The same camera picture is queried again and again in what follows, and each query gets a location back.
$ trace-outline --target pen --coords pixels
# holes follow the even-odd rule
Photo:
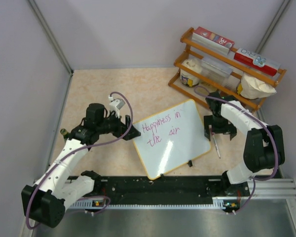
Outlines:
[[[214,140],[214,144],[215,144],[215,148],[216,148],[216,151],[217,151],[218,157],[219,157],[219,159],[220,159],[220,158],[221,158],[221,154],[220,154],[220,152],[219,152],[218,145],[217,145],[217,141],[216,141],[216,138],[215,138],[214,133],[212,132],[212,130],[211,130],[211,134],[212,134],[212,138],[213,138],[213,140]]]

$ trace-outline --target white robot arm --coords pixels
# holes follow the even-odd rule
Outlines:
[[[113,100],[112,97],[109,97],[109,99],[111,101],[110,113],[102,104],[90,104],[86,111],[86,117],[81,121],[81,124],[70,133],[62,129],[66,143],[59,156],[33,186],[26,185],[22,190],[25,215],[28,206],[30,206],[29,217],[31,219],[52,228],[57,226],[66,210],[74,202],[95,189],[94,183],[99,175],[93,171],[83,172],[78,179],[70,184],[65,185],[65,182],[81,158],[99,140],[99,136],[111,133],[118,138],[127,131],[129,126],[131,127],[123,137],[124,140],[127,141],[141,135],[130,124],[129,116],[125,116],[125,124],[121,122],[119,110],[125,102],[122,99]],[[33,202],[30,203],[35,190],[37,192]]]
[[[210,93],[209,96],[221,99],[218,92]],[[224,100],[240,108],[240,110],[230,104],[206,98],[213,115],[204,117],[204,125],[205,137],[209,140],[210,126],[213,133],[229,134],[230,139],[237,134],[237,129],[246,135],[243,160],[234,168],[222,174],[225,188],[228,189],[231,185],[246,182],[250,177],[256,176],[256,173],[262,169],[274,168],[275,154],[270,137],[264,128],[268,129],[272,134],[277,148],[279,165],[284,163],[285,155],[282,129],[279,126],[269,126],[257,118],[248,117],[245,113],[250,115],[251,113],[231,96],[225,97]]]

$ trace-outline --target beige floor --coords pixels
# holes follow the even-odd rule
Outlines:
[[[176,73],[176,68],[143,69],[102,69],[76,70],[69,91],[61,128],[71,131],[85,117],[90,103],[109,104],[108,95],[112,91],[123,93],[134,111],[134,121],[141,120],[187,99],[186,96],[170,88],[167,83]],[[210,112],[198,106],[201,115]],[[127,106],[121,111],[124,118],[129,114]],[[98,142],[114,139],[110,134],[100,136]],[[193,167],[183,165],[168,175],[220,175],[233,168],[242,160],[245,136],[241,133],[229,141],[228,135],[216,135],[221,152],[218,158],[214,146],[212,150],[193,162]],[[64,146],[58,134],[53,160]],[[146,175],[132,141],[118,141],[91,151],[78,163],[73,175],[85,170],[94,170],[100,175]],[[270,170],[261,173],[269,174]]]

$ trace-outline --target metal frame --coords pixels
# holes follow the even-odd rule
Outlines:
[[[51,161],[51,159],[53,157],[53,153],[54,153],[55,146],[56,146],[56,141],[57,141],[57,135],[58,135],[58,132],[60,130],[60,125],[61,125],[61,121],[62,121],[62,118],[63,118],[63,115],[64,115],[66,101],[67,101],[67,98],[68,98],[68,94],[69,94],[69,90],[70,90],[72,80],[73,80],[73,75],[70,75],[68,84],[66,85],[67,88],[66,88],[65,96],[63,98],[63,103],[62,103],[61,109],[59,111],[59,114],[57,114],[57,118],[58,118],[57,126],[56,126],[56,129],[54,130],[54,137],[53,137],[52,143],[50,144],[50,147],[49,147],[48,162],[46,164],[46,170],[48,169],[49,162]]]
[[[57,54],[59,60],[64,65],[66,70],[68,71],[69,75],[72,76],[74,71],[72,70],[71,66],[69,65],[63,51],[61,50],[59,43],[56,41],[54,34],[52,33],[50,27],[48,26],[44,16],[42,15],[38,5],[36,4],[35,0],[26,0],[32,9],[34,16],[38,20],[40,26],[42,27],[47,39],[49,40],[51,46],[55,50],[55,53]]]
[[[261,109],[259,109],[257,111],[257,116],[258,116],[258,118],[260,120],[266,122],[265,117],[264,117],[263,108],[261,108]],[[277,185],[279,185],[278,186],[279,189],[274,190],[274,193],[272,193],[271,195],[269,194],[268,197],[273,196],[275,198],[276,194],[278,194],[278,193],[282,193],[283,195],[286,195],[287,196],[286,202],[287,202],[287,205],[288,205],[289,212],[291,214],[291,218],[292,218],[293,224],[294,224],[295,229],[296,229],[296,186],[295,186],[295,183],[294,183],[294,180],[293,179],[283,179],[283,180],[286,180],[286,181],[289,181],[290,180],[290,181],[292,181],[292,183],[286,183],[284,181],[282,183],[283,184],[283,187],[281,187],[281,185],[279,185],[279,183],[277,183]]]
[[[260,43],[258,44],[257,48],[255,49],[255,53],[261,53],[263,50],[263,47],[265,46],[266,42],[268,41],[269,37],[271,36],[274,28],[278,24],[279,20],[283,16],[283,13],[287,10],[289,3],[291,0],[284,0],[279,7],[277,13],[275,14],[273,20],[271,21],[269,27],[267,28],[266,32],[264,33],[264,36],[262,37]]]
[[[253,181],[248,181],[250,192],[253,189]],[[231,200],[234,197],[213,197],[215,199]],[[271,179],[268,181],[256,181],[256,190],[252,199],[296,199],[296,186],[293,179]]]

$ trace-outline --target wooden shelf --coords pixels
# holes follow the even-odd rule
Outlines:
[[[257,111],[261,106],[262,104],[264,103],[264,101],[266,100],[266,98],[262,98],[258,104],[254,103],[253,101],[249,100],[249,99],[246,99],[244,97],[242,97],[241,95],[238,95],[237,93],[231,91],[230,89],[220,85],[219,83],[216,83],[214,81],[212,81],[211,79],[207,78],[207,77],[204,77],[203,75],[200,75],[196,72],[194,72],[193,70],[185,67],[182,65],[183,61],[187,58],[189,58],[189,55],[192,55],[196,58],[199,58],[199,59],[202,59],[203,56],[200,55],[199,53],[196,53],[194,51],[191,50],[191,47],[193,48],[196,48],[204,53],[207,53],[208,55],[211,55],[217,59],[219,59],[220,61],[223,61],[231,66],[233,66],[234,68],[237,68],[238,70],[244,72],[244,73],[247,73],[247,74],[250,74],[256,78],[258,78],[259,80],[273,86],[273,87],[276,87],[280,81],[282,80],[284,74],[286,73],[286,70],[285,69],[279,69],[278,70],[278,73],[279,73],[279,76],[277,77],[277,79],[274,79],[274,78],[270,78],[266,75],[263,75],[261,73],[259,73],[256,69],[252,69],[252,68],[248,68],[247,66],[244,66],[232,59],[229,59],[229,58],[226,58],[222,55],[220,55],[219,53],[216,53],[204,46],[201,46],[195,42],[193,42],[191,40],[191,36],[193,34],[193,31],[194,31],[194,28],[190,28],[189,30],[187,30],[181,37],[181,42],[185,43],[186,46],[185,46],[185,50],[184,52],[175,60],[174,62],[174,66],[180,68],[180,70],[184,70],[186,71],[187,73],[190,73],[191,75],[199,78],[201,81],[204,81],[212,86],[214,86],[216,89],[220,90],[221,92],[225,93],[225,94],[228,94],[228,95],[232,95],[234,96],[237,100],[239,100],[242,104],[244,105],[247,105],[251,108],[252,112],[255,112]],[[232,48],[230,51],[232,52],[236,52],[238,49],[237,48]],[[183,90],[182,88],[178,87],[177,85],[174,85],[174,82],[180,77],[180,70],[176,73],[176,75],[169,81],[169,86],[173,87],[174,89],[176,89],[177,91],[183,93],[184,95],[194,99],[197,103],[203,105],[204,107],[208,108],[207,104],[200,100],[199,98],[195,97],[193,94]],[[236,73],[236,72],[232,72],[231,75],[237,79],[241,79],[242,78],[242,75]]]

